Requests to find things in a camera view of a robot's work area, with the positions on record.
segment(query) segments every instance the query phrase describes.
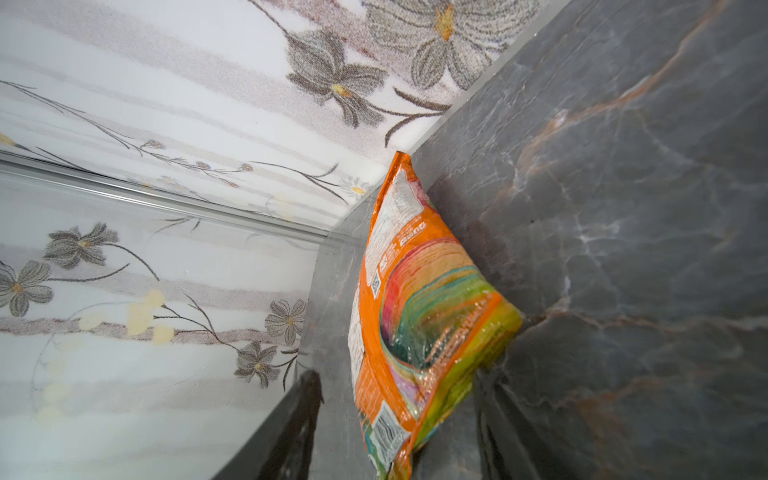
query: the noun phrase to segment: marble countertop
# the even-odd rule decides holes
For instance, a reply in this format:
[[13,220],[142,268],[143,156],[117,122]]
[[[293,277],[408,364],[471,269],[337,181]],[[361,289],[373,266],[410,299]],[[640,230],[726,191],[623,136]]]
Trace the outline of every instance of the marble countertop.
[[[412,155],[534,324],[499,369],[579,478],[768,472],[765,18],[749,0],[573,0]],[[321,247],[313,281],[312,478],[372,477],[346,349],[371,205]],[[479,478],[464,407],[416,478]]]

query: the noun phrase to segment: floral wallpaper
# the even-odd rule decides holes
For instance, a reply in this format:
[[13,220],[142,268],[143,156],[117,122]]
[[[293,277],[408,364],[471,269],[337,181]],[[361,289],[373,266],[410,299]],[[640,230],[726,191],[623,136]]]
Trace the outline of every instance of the floral wallpaper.
[[8,0],[0,147],[323,229],[547,0]]
[[0,478],[211,478],[290,388],[317,245],[0,177]]

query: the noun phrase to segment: painted flower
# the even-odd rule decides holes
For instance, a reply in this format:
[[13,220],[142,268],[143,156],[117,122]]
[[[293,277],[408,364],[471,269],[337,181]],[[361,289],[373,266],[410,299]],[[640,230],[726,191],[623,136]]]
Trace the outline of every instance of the painted flower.
[[266,331],[271,336],[284,335],[286,345],[293,345],[293,342],[296,341],[296,334],[301,335],[304,317],[306,316],[306,302],[304,300],[297,300],[293,304],[293,308],[291,308],[290,303],[281,300],[279,302],[272,302],[270,310],[272,310],[272,313],[264,321]]
[[347,177],[341,180],[339,187],[352,197],[360,198],[371,188],[371,184],[360,181],[360,177]]
[[17,144],[12,138],[6,137],[3,134],[0,134],[0,144],[8,145],[9,147],[21,148],[22,150],[29,150],[24,145]]
[[158,179],[161,185],[158,187],[160,190],[171,192],[172,194],[188,195],[191,193],[189,188],[180,184],[178,180],[167,175],[163,175]]
[[132,175],[130,177],[125,177],[125,180],[127,180],[127,181],[129,181],[129,182],[131,182],[133,184],[136,184],[136,185],[141,185],[142,187],[157,189],[157,187],[155,187],[152,184],[152,182],[154,182],[154,180],[152,180],[151,178],[148,178],[148,177],[139,177],[139,176]]
[[259,376],[261,388],[270,386],[270,380],[277,380],[280,371],[271,366],[269,362],[275,358],[277,346],[262,351],[260,342],[251,342],[237,351],[237,370],[235,375],[247,379],[248,382],[254,375]]
[[539,0],[363,0],[374,39],[413,51],[411,79],[429,88],[445,68],[466,90],[531,21]]
[[149,140],[142,147],[157,148],[158,150],[165,150],[165,145],[157,140]]
[[345,64],[344,44],[326,30],[288,36],[288,62],[294,72],[288,80],[313,95],[319,104],[333,99],[342,109],[344,123],[376,126],[384,117],[363,97],[384,86],[386,71],[360,64]]
[[77,227],[59,230],[48,235],[53,240],[45,246],[45,258],[61,268],[72,270],[80,260],[96,265],[105,265],[107,258],[101,251],[101,245],[117,243],[118,232],[109,230],[106,223],[98,222],[87,235],[80,235]]
[[8,305],[11,315],[24,316],[29,310],[29,302],[50,302],[53,290],[40,285],[48,279],[50,271],[47,263],[30,260],[17,277],[9,265],[0,262],[0,307]]

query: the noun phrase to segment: orange snack bag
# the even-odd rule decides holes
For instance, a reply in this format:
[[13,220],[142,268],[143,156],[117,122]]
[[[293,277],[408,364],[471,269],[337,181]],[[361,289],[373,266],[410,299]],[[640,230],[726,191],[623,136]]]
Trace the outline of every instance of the orange snack bag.
[[521,324],[442,221],[410,156],[398,152],[374,207],[348,335],[377,478],[411,477],[412,453]]

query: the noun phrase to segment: qr code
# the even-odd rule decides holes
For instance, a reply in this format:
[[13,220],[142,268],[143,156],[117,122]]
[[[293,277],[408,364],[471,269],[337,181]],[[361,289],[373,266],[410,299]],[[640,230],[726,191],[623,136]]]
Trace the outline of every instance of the qr code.
[[392,461],[400,451],[402,443],[409,437],[408,432],[400,426],[392,409],[387,402],[382,402],[379,415],[373,422],[373,440],[376,445],[377,456],[381,463],[389,468]]
[[382,288],[382,279],[379,277],[379,272],[376,272],[376,276],[373,277],[371,282],[371,290],[373,291],[373,299],[379,298],[379,290]]

